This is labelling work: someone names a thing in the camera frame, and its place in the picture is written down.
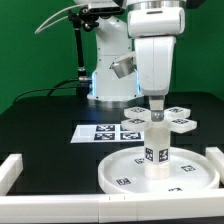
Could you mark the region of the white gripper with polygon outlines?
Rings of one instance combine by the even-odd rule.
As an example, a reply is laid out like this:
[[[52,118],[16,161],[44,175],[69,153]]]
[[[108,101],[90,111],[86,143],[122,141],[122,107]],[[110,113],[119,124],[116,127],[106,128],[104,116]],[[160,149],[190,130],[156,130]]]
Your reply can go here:
[[[151,120],[164,119],[164,100],[169,91],[172,60],[176,38],[149,37],[135,40],[136,65],[139,83],[149,97]]]

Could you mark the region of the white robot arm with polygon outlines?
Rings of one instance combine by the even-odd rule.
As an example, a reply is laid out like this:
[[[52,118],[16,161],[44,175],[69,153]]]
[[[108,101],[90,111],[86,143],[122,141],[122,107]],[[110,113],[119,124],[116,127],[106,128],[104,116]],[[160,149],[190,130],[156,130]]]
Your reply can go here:
[[[149,98],[151,119],[164,119],[176,37],[185,11],[206,0],[73,0],[86,30],[96,31],[92,99],[113,104]]]

